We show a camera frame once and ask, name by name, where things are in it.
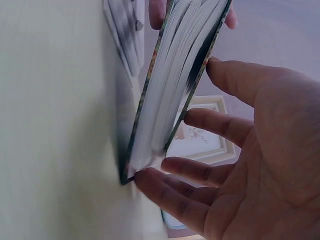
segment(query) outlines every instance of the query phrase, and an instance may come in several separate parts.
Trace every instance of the palm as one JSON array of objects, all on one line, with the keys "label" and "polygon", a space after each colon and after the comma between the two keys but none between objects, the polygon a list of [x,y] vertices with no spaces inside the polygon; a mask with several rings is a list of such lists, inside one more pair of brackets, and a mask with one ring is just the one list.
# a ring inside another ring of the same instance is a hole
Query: palm
[{"label": "palm", "polygon": [[137,186],[208,239],[310,237],[308,229],[319,229],[320,85],[287,69],[234,61],[210,61],[207,70],[216,86],[255,108],[254,122],[208,109],[192,109],[184,121],[238,145],[238,162],[167,158],[164,170],[205,187],[152,168],[136,174]]}]

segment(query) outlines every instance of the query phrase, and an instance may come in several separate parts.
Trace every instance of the white picture frame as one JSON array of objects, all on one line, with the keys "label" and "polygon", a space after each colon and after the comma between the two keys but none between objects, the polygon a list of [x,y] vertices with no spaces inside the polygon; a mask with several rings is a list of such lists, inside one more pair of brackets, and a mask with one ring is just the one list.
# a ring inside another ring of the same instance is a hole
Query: white picture frame
[{"label": "white picture frame", "polygon": [[[226,114],[226,106],[223,96],[194,96],[188,107],[212,109]],[[225,138],[195,128],[181,122],[179,129],[167,151],[167,157],[182,157],[192,159],[205,164],[215,164],[236,157],[235,146]]]}]

